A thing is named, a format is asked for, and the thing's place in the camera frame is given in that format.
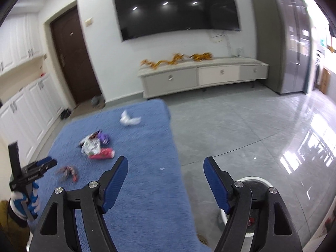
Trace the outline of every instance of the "tv screen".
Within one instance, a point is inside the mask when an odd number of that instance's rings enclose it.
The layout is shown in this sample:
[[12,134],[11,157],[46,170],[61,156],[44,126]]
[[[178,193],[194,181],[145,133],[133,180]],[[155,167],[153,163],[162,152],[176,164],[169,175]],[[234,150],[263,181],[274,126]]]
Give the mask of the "tv screen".
[[235,0],[114,0],[124,40],[188,29],[240,31]]

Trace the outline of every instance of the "doorway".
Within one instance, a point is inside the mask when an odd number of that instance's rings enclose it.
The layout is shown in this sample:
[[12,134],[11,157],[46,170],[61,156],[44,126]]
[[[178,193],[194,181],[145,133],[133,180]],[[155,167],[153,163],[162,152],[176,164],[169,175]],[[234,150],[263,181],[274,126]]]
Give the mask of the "doorway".
[[50,27],[59,64],[76,104],[100,96],[101,90],[86,50],[77,7],[55,19]]

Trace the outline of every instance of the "yellow cloth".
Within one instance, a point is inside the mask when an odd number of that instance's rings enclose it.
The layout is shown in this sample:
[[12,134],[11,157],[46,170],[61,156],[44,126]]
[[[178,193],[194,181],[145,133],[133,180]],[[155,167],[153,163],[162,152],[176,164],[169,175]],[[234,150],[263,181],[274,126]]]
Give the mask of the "yellow cloth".
[[3,232],[13,245],[15,251],[25,252],[29,240],[29,227],[20,227],[8,215],[8,201],[0,202],[0,225]]

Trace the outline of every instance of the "refrigerator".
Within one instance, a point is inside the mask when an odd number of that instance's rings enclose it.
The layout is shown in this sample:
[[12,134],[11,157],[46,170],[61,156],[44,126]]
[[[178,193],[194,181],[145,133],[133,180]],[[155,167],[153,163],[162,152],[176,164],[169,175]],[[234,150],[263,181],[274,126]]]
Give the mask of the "refrigerator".
[[310,20],[301,0],[252,0],[257,59],[269,64],[265,85],[279,94],[303,92],[310,66]]

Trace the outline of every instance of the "orange decoration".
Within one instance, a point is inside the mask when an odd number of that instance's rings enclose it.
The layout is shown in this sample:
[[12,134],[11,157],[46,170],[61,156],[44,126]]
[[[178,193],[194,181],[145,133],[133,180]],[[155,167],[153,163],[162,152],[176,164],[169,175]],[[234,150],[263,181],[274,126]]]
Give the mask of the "orange decoration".
[[[181,55],[180,53],[177,53],[174,55],[173,57],[173,60],[171,61],[168,61],[168,60],[160,60],[159,62],[155,63],[155,62],[152,62],[152,61],[149,61],[149,60],[143,60],[141,63],[140,63],[140,66],[143,66],[143,65],[149,65],[151,68],[153,68],[154,70],[157,69],[157,67],[161,64],[161,63],[167,63],[169,65],[172,65],[172,64],[178,64],[178,62],[180,60],[184,60],[184,56],[185,57],[188,57],[187,55]],[[204,53],[204,54],[194,54],[192,56],[190,56],[189,58],[193,58],[194,61],[202,61],[202,60],[211,60],[212,59],[212,54],[211,53]]]

